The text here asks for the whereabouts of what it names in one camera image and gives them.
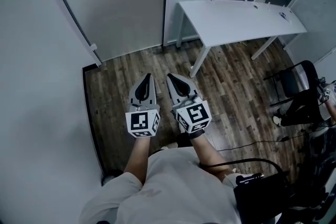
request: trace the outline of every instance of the black chair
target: black chair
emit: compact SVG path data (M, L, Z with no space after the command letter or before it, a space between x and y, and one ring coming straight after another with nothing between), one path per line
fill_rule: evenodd
M307 79L308 79L309 89L312 89L314 91L316 90L316 96L317 96L317 87L319 85L319 80L318 80L318 76L317 76L317 73L316 73L316 69L315 69L315 66L312 62L305 60L305 61L302 61L302 62L300 62L300 63L298 63L298 64L296 64L292 67L289 67L285 70L282 70L278 73L275 73L272 76L264 78L264 80L268 80L268 79L272 78L275 90L277 92L278 102L274 103L274 104L271 104L270 106L275 106L275 105L287 103L287 102L293 100L294 96L297 93L300 92L298 83L295 79L295 74L293 72L293 68L298 66L298 65L301 65L304 72L306 73L306 76L307 76ZM277 85L276 85L275 80L274 80L274 77L276 77L276 76L279 77L282 88L284 90L283 92L284 92L285 96L287 97L287 99L285 99L283 101L280 101L280 99L279 99Z

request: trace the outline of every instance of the table leg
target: table leg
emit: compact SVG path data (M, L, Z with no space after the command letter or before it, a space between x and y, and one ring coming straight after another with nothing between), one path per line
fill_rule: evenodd
M263 44L260 49L257 50L255 54L252 55L251 59L255 60L278 36L273 36L268 39L268 41Z
M176 47L180 48L181 47L181 42L182 42L182 37L183 37L183 30L184 30L184 25L185 25L185 14L182 11L182 16L179 24L179 31L178 31L178 36L177 36L177 41L176 41Z
M203 48L202 48L201 52L199 53L199 55L196 59L196 63L194 64L194 67L190 72L189 76L191 78L193 78L196 75L196 73L198 72L198 70L200 69L200 67L201 67L206 55L208 54L209 50L210 50L210 47L205 47L203 45Z

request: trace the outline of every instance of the person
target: person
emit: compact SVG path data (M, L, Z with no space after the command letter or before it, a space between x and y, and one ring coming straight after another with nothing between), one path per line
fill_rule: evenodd
M107 182L86 203L80 224L240 223L233 189L239 174L200 132L192 147L150 157L150 137L136 138L124 173Z
M295 95L292 104L284 115L273 116L273 122L278 126L297 124L318 124L330 117L336 121L336 81L324 84L322 90L308 89Z

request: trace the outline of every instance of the power cord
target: power cord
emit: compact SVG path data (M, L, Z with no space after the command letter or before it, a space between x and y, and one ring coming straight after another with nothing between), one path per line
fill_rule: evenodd
M238 146L238 147L233 147L233 148L226 148L224 150L220 150L220 151L231 151L231 150L236 150L238 148L242 148L242 147L245 147L245 146L251 146L251 145L254 145L254 144L257 144L257 143L279 143L279 142L285 142L285 141L288 141L290 139L293 139L293 138L297 138L297 137L301 137L301 136L304 136L306 134L301 134L301 135L297 135L297 136L293 136L293 137L289 137L289 136L285 136L283 137L281 140L278 140L278 141L266 141L266 140L262 140L262 141L255 141L251 144L248 144L248 145L244 145L244 146Z

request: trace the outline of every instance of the desk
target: desk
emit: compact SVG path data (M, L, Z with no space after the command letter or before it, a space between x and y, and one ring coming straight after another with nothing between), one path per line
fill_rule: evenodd
M179 2L183 17L176 46L181 46L185 20L188 19L203 43L190 72L193 78L211 47L256 38L270 37L251 57L255 60L281 35L307 32L288 7L234 0L196 0Z

